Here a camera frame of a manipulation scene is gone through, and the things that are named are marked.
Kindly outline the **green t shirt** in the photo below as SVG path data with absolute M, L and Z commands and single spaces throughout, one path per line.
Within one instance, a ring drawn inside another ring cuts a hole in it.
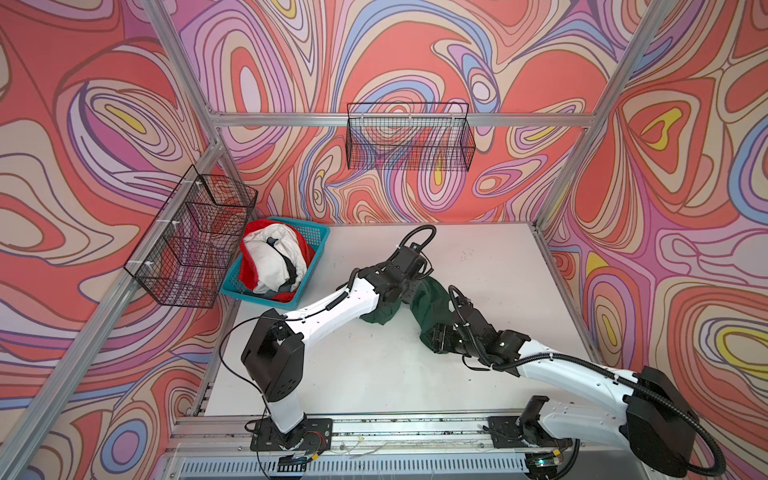
M 364 314 L 361 320 L 385 325 L 403 308 L 408 308 L 419 326 L 419 339 L 433 353 L 455 353 L 460 336 L 454 330 L 454 311 L 448 291 L 432 277 L 422 280 L 409 303 L 396 300 Z

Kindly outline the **teal plastic laundry basket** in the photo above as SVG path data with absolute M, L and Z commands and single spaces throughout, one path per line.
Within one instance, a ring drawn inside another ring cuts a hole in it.
M 327 226 L 305 220 L 270 217 L 247 223 L 220 292 L 243 302 L 296 309 L 329 235 Z

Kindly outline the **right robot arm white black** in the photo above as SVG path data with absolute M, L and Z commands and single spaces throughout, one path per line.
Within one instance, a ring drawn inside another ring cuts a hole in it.
M 480 371 L 540 381 L 584 400 L 568 406 L 532 397 L 520 432 L 625 449 L 669 477 L 718 477 L 727 460 L 714 436 L 662 371 L 610 368 L 556 351 L 529 335 L 496 329 L 455 286 L 418 317 L 422 342 L 437 354 L 474 358 Z

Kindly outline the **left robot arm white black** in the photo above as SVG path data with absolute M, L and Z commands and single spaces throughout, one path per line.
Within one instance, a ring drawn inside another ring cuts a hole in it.
M 411 301 L 418 284 L 433 271 L 423 250 L 436 234 L 434 225 L 419 226 L 386 260 L 353 270 L 337 291 L 305 308 L 287 313 L 270 309 L 255 319 L 241 363 L 261 393 L 271 427 L 282 437 L 306 428 L 295 390 L 308 348 L 355 319 Z

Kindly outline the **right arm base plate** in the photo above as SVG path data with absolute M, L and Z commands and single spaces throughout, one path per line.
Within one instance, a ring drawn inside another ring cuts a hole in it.
M 491 416 L 482 427 L 497 449 L 534 448 L 567 450 L 573 440 L 557 439 L 547 433 L 537 421 L 523 421 L 518 416 Z

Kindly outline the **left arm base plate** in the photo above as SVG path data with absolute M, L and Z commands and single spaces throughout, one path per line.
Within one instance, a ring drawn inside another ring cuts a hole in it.
M 250 450 L 254 452 L 323 453 L 331 447 L 333 420 L 327 417 L 305 418 L 288 433 L 282 433 L 269 417 L 249 421 Z

